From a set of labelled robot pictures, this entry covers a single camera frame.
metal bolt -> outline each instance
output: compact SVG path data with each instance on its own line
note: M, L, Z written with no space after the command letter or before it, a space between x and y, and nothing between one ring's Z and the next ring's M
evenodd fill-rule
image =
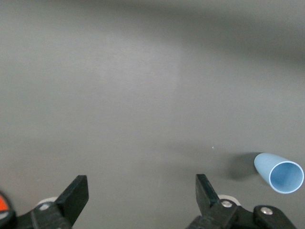
M233 206L233 204L227 200L224 200L221 202L221 204L225 207L225 208L230 208Z
M43 205L41 205L40 207L39 207L39 210L40 211L44 211L44 210L46 210L46 209L48 209L49 208L49 204L43 204Z
M272 215L273 214L273 211L270 208L267 208L267 207L262 207L261 212L263 212L266 215Z
M4 219L4 218L7 217L8 215L9 215L8 212L0 213L0 219Z

blue cup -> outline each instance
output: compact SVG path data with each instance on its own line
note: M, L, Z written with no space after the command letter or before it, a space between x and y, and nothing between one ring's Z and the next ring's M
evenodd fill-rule
M279 193L295 192L304 181L303 169L296 162L281 156L259 154L254 159L254 166L262 178Z

screw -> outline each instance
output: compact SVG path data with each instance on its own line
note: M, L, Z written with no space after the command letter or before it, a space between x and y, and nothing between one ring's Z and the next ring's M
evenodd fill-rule
M263 212L265 215L272 215L273 211L270 208L262 207L261 212Z
M8 212L0 213L0 219L4 219L4 218L7 217L8 215L9 215Z
M233 204L227 200L224 200L221 202L221 204L225 207L225 208L230 208L233 206Z
M49 208L49 204L43 204L43 205L41 205L40 207L39 207L39 210L40 211L44 211L44 210L46 210L46 209L48 209Z

gray tabletop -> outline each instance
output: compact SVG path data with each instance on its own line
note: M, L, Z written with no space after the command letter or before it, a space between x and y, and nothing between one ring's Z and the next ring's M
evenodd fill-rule
M20 215L84 174L75 229L183 229L205 173L303 228L304 187L276 193L253 167L305 167L302 1L150 2L0 3L0 189Z

cup opening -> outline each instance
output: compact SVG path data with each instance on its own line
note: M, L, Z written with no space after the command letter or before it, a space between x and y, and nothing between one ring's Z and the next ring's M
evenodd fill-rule
M297 163L286 161L273 168L269 180L275 191L284 194L292 193L302 185L304 172Z

